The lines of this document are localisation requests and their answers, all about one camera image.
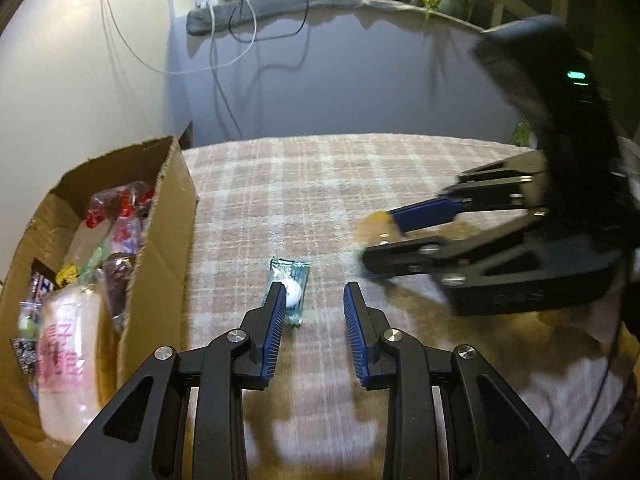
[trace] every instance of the white cable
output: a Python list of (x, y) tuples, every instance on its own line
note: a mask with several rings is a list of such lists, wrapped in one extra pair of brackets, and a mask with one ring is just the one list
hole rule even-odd
[[(255, 17), (255, 11), (254, 11), (254, 7), (251, 4), (250, 0), (246, 0), (247, 5), (249, 6), (249, 10), (251, 11), (251, 16), (254, 19), (254, 34), (251, 38), (251, 42), (249, 43), (249, 46), (242, 51), (242, 53), (237, 56), (235, 59), (226, 62), (226, 63), (222, 63), (219, 65), (210, 65), (207, 67), (203, 67), (203, 68), (195, 68), (193, 70), (184, 70), (182, 72), (171, 72), (169, 70), (160, 70), (159, 68), (155, 68), (151, 65), (149, 65), (149, 63), (147, 63), (144, 59), (142, 59), (138, 54), (136, 54), (132, 47), (129, 45), (129, 43), (127, 43), (127, 40), (124, 39), (124, 36), (122, 35), (122, 32), (120, 31), (120, 27), (118, 27), (118, 23), (116, 22), (116, 18), (113, 15), (113, 9), (111, 8), (111, 2), (110, 0), (104, 0), (107, 3), (107, 8), (109, 9), (109, 15), (111, 17), (111, 21), (113, 22), (113, 27), (116, 29), (116, 32), (118, 33), (118, 36), (120, 37), (120, 39), (122, 40), (122, 42), (125, 44), (125, 46), (127, 47), (128, 51), (131, 53), (131, 55), (133, 57), (135, 57), (140, 63), (142, 63), (144, 66), (146, 66), (149, 70), (152, 70), (153, 72), (157, 72), (159, 74), (162, 75), (189, 75), (189, 74), (198, 74), (200, 72), (209, 72), (210, 70), (217, 70), (219, 68), (224, 68), (225, 66), (231, 66), (233, 65), (233, 63), (237, 62), (238, 60), (241, 59), (242, 56), (244, 56), (244, 54), (246, 54), (247, 52), (249, 52), (249, 49), (251, 49), (251, 47), (254, 45), (254, 41), (255, 41), (255, 36), (258, 32), (258, 20)], [(213, 21), (213, 8), (212, 6), (209, 6), (209, 10), (211, 12), (211, 49), (210, 52), (213, 49), (213, 39), (214, 39), (214, 33), (216, 31), (216, 23)]]

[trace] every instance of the plant pot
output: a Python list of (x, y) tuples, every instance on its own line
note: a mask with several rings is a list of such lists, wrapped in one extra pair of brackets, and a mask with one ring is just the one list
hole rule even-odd
[(466, 21), (466, 0), (441, 0), (436, 10), (459, 20)]

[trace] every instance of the table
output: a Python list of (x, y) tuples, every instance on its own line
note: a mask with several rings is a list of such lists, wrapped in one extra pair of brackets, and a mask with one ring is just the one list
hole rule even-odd
[[(302, 326), (286, 327), (270, 387), (244, 393), (252, 480), (382, 475), (386, 392), (365, 391), (353, 371), (342, 313), (342, 289), (350, 280), (359, 281), (369, 306), (423, 344), (478, 348), (562, 448), (572, 448), (606, 369), (606, 348), (575, 328), (549, 327), (535, 313), (450, 316), (427, 276), (376, 285), (359, 278), (354, 255), (353, 228), (367, 214), (433, 197), (460, 171), (522, 150), (480, 140), (362, 134), (257, 139), (185, 152), (200, 195), (184, 314), (188, 348), (205, 346), (260, 306), (272, 256), (312, 263)], [(465, 219), (487, 228), (509, 215)], [(583, 445), (618, 400), (635, 351), (622, 343)]]

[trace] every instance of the white candy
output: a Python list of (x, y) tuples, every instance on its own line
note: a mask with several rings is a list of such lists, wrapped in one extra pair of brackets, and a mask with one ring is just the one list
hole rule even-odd
[(302, 298), (302, 287), (293, 278), (284, 278), (278, 281), (282, 282), (287, 289), (287, 308), (295, 307)]

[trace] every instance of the black candy wrapper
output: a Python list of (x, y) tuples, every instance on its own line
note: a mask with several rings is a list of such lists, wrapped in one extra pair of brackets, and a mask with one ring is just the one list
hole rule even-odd
[(38, 361), (38, 342), (34, 339), (11, 339), (18, 364), (25, 375), (35, 375)]

